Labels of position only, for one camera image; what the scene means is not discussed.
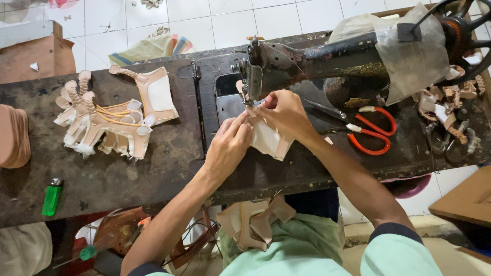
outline lighter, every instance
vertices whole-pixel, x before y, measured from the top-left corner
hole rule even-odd
[[[53,178],[51,183],[46,189],[46,195],[44,197],[43,210],[41,214],[44,216],[52,216],[55,214],[56,206],[58,205],[58,199],[61,193],[61,186],[63,180],[59,178]]]

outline scissor blade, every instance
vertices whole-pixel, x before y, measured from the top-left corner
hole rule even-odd
[[[336,119],[340,119],[340,120],[349,122],[348,119],[347,119],[346,114],[344,112],[342,112],[341,110],[335,108],[335,107],[327,107],[327,106],[321,105],[319,103],[309,101],[307,99],[304,99],[304,100],[306,102],[308,102],[311,106],[313,106],[316,109],[318,109],[318,110],[326,113],[329,116],[332,116],[332,117],[334,117]]]

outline scissors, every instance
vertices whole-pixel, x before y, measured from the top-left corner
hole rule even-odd
[[[376,131],[376,132],[373,132],[373,131],[370,131],[367,129],[363,129],[357,125],[351,124],[351,120],[353,118],[353,115],[352,114],[346,115],[346,113],[335,108],[329,101],[328,101],[328,104],[330,106],[324,106],[324,105],[321,105],[321,104],[316,103],[316,102],[312,102],[312,101],[309,101],[306,99],[304,99],[304,100],[306,102],[308,102],[311,106],[324,112],[325,114],[347,122],[348,124],[346,125],[346,127],[348,129],[350,129],[351,131],[370,135],[370,136],[379,138],[385,142],[385,146],[382,149],[380,149],[380,150],[369,150],[369,149],[364,148],[356,140],[355,136],[352,133],[348,134],[350,141],[355,145],[355,147],[357,147],[362,152],[369,154],[369,155],[381,155],[381,154],[386,153],[390,149],[390,140],[387,137],[393,135],[396,132],[397,124],[396,124],[396,120],[394,119],[394,117],[385,109],[379,108],[379,107],[374,107],[374,106],[365,106],[365,107],[360,108],[358,110],[358,112],[379,112],[379,113],[382,113],[390,121],[390,125],[391,125],[391,131],[390,132],[387,132],[387,131],[379,128],[374,123],[370,122],[365,117],[361,116],[360,113],[356,113],[356,115],[354,115],[354,118],[362,121],[367,126],[371,127],[373,130]]]

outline hand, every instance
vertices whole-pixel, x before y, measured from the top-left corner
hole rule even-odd
[[[217,181],[218,186],[232,174],[246,155],[253,129],[246,123],[247,117],[244,111],[237,118],[223,121],[208,149],[203,167]]]
[[[253,111],[300,143],[317,134],[307,118],[300,97],[291,91],[283,89],[271,92]]]

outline person's left hand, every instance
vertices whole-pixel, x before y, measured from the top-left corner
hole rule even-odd
[[[219,183],[218,186],[246,155],[253,129],[246,123],[247,117],[248,113],[244,111],[237,118],[226,119],[208,149],[203,167]]]

